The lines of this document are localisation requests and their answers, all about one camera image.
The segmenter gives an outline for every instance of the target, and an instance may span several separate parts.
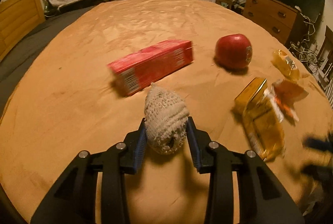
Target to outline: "dresser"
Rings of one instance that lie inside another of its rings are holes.
[[[246,0],[243,16],[289,47],[307,32],[301,13],[277,0]]]

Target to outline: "knitted object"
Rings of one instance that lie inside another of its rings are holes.
[[[179,95],[152,83],[145,99],[144,115],[151,148],[159,154],[172,154],[182,147],[189,111]]]

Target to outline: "wooden headboard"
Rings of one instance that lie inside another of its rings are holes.
[[[40,0],[0,3],[0,62],[19,40],[44,21]]]

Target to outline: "dark gray mattress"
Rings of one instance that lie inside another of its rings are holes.
[[[0,114],[16,85],[42,50],[59,32],[92,8],[49,18],[19,41],[0,62]]]

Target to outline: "food package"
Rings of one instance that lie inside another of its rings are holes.
[[[273,52],[272,64],[288,79],[298,80],[300,77],[299,69],[295,62],[282,50]]]
[[[304,99],[308,92],[291,80],[278,80],[272,84],[272,90],[275,94],[275,102],[280,110],[288,117],[299,121],[294,110],[294,102]]]
[[[252,149],[264,161],[272,161],[284,149],[284,132],[270,99],[264,95],[266,89],[266,79],[253,79],[236,97],[235,111],[242,115]]]
[[[132,95],[193,61],[192,42],[166,40],[108,64],[116,87]]]

